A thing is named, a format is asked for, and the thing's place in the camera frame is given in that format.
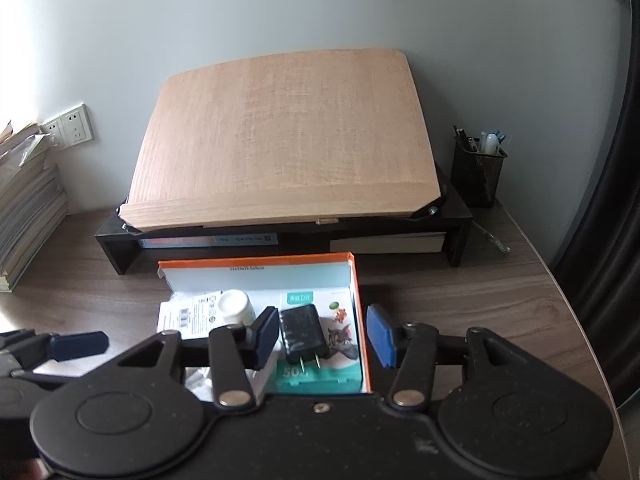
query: pen holder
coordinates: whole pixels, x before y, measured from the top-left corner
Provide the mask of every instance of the pen holder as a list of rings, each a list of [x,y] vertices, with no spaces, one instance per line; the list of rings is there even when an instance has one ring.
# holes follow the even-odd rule
[[[502,162],[507,154],[498,147],[496,155],[466,150],[456,137],[456,150],[453,154],[451,183],[460,193],[468,207],[492,207],[495,190],[500,180]]]

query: stack of books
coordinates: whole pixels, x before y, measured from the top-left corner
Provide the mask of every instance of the stack of books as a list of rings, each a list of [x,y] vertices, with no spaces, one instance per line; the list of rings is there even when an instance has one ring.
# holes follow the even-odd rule
[[[14,290],[68,209],[57,167],[45,165],[48,147],[35,123],[0,134],[0,292]]]

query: black power adapter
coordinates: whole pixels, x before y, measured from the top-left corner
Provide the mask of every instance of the black power adapter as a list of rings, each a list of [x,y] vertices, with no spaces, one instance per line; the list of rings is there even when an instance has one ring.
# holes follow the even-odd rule
[[[318,311],[314,304],[306,304],[280,310],[282,343],[289,364],[298,364],[305,371],[305,362],[330,356],[329,345],[324,339]]]

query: metal rivet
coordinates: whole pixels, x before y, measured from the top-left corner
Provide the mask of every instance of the metal rivet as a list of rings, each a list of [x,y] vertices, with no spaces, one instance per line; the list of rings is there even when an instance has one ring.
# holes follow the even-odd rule
[[[394,393],[393,400],[398,406],[419,406],[424,402],[424,395],[418,390],[400,390]]]
[[[251,400],[251,395],[242,390],[229,390],[218,397],[223,406],[243,406]]]
[[[331,409],[331,405],[326,402],[316,402],[314,404],[314,411],[316,413],[326,413]]]

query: desk surface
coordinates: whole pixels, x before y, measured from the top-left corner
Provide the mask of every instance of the desk surface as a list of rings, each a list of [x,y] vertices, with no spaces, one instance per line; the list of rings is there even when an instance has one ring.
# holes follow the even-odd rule
[[[499,253],[473,230],[459,268],[449,267],[443,254],[360,256],[356,264],[363,304],[377,301],[401,320],[428,322],[444,334],[463,335],[469,326],[485,326],[580,381],[612,406],[572,310],[528,240],[499,205],[474,213],[511,247],[510,255]],[[159,303],[169,296],[151,262],[141,262],[126,276],[114,272],[93,238],[107,216],[68,216],[17,290],[0,294],[0,331],[104,330],[110,336],[106,355],[51,363],[46,365],[48,372],[85,372],[153,334]],[[460,383],[459,371],[449,368],[436,375],[436,398]],[[374,369],[372,374],[374,387],[382,389],[390,380],[384,370]],[[630,478],[617,415],[599,473],[605,480]]]

